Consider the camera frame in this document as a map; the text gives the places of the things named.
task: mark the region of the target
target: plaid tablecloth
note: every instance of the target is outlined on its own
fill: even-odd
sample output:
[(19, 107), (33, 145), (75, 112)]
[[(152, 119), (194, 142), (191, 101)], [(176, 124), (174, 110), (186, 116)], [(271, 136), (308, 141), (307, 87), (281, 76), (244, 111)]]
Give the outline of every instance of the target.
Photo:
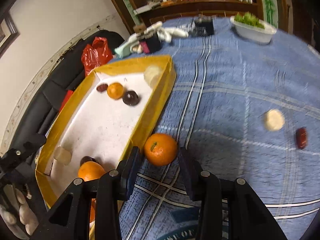
[[(155, 132), (176, 138), (204, 170), (246, 179), (287, 238), (299, 239), (320, 206), (319, 55), (280, 30), (259, 45), (240, 38), (228, 18), (214, 20), (214, 28), (211, 37), (174, 39), (154, 54), (171, 55), (177, 71)], [(277, 132), (263, 126), (263, 114), (273, 108), (285, 116)], [(304, 150), (295, 146), (300, 127), (308, 132)], [(120, 212), (122, 237), (192, 239), (199, 206), (186, 195), (177, 159), (164, 167), (145, 160)]]

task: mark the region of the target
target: silver bolt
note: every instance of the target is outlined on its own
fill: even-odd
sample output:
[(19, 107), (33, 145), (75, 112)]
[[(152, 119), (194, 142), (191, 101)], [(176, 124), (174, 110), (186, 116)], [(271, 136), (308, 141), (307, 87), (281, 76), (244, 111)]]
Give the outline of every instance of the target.
[(80, 185), (82, 183), (82, 179), (81, 178), (77, 178), (73, 181), (73, 184), (75, 185)]
[(202, 177), (209, 177), (210, 176), (210, 172), (208, 172), (208, 171), (201, 171), (200, 174)]
[(117, 176), (118, 174), (119, 174), (119, 172), (118, 172), (117, 170), (112, 170), (112, 171), (109, 172), (109, 175), (110, 175), (111, 177), (115, 177), (115, 176)]
[(237, 179), (237, 183), (240, 185), (244, 185), (245, 184), (245, 180), (242, 178)]

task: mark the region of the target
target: red plastic bag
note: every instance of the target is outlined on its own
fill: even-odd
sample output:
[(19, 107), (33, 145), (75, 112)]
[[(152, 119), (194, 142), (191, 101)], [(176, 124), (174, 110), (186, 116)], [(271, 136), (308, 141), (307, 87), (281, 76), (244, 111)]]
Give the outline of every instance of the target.
[(107, 39), (95, 37), (92, 46), (87, 44), (81, 56), (81, 62), (84, 65), (85, 76), (87, 76), (95, 67), (105, 65), (112, 59), (113, 56), (108, 47)]

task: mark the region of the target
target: white plastic container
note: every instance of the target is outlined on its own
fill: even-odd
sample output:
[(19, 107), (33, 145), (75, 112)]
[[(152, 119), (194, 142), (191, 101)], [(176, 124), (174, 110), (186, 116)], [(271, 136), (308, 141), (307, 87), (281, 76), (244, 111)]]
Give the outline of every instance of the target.
[(268, 44), (272, 36), (277, 32), (275, 27), (262, 20), (259, 20), (259, 22), (264, 25), (265, 29), (237, 22), (234, 16), (230, 17), (230, 22), (235, 26), (237, 33), (241, 37), (263, 44)]

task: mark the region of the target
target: green leafy vegetable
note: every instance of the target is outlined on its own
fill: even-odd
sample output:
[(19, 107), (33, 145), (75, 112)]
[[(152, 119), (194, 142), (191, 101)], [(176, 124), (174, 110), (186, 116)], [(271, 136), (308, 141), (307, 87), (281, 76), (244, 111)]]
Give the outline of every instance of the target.
[(258, 27), (258, 28), (264, 29), (264, 25), (261, 24), (259, 22), (259, 19), (257, 17), (255, 17), (253, 14), (251, 14), (250, 12), (246, 12), (244, 14), (244, 16), (237, 13), (237, 15), (235, 16), (235, 21), (240, 22), (240, 23), (244, 23), (247, 25), (251, 25), (253, 27)]

